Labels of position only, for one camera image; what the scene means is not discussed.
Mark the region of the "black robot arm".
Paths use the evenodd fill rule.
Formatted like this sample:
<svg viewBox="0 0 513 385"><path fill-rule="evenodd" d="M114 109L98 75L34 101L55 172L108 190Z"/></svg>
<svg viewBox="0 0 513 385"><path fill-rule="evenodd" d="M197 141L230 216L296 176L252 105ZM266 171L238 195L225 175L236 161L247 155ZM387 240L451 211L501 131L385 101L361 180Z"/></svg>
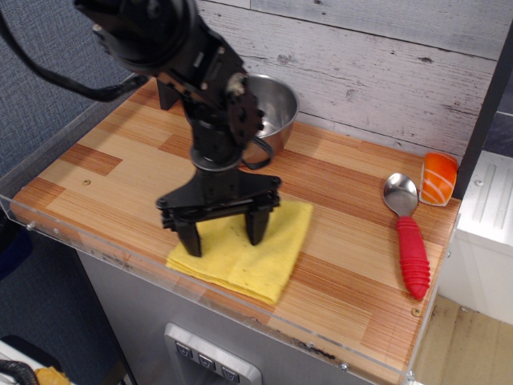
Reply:
<svg viewBox="0 0 513 385"><path fill-rule="evenodd" d="M280 203L281 181L259 175L253 164L240 170L244 150L259 142L265 115L240 56L206 25L193 1L77 1L75 7L118 63L181 98L196 172L156 202L164 228L198 257L199 222L242 214L249 241L258 244Z"/></svg>

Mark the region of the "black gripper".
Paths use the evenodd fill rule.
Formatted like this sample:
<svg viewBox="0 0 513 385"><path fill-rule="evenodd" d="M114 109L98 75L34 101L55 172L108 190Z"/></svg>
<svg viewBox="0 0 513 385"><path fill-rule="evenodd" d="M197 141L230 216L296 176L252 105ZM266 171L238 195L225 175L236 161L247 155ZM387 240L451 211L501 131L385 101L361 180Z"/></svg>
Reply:
<svg viewBox="0 0 513 385"><path fill-rule="evenodd" d="M280 186L278 176L244 172L237 166L222 171L197 168L187 184L157 199L156 207L163 227L178 233L189 255L202 257L197 222L243 213L248 239L257 245L270 213L280 204Z"/></svg>

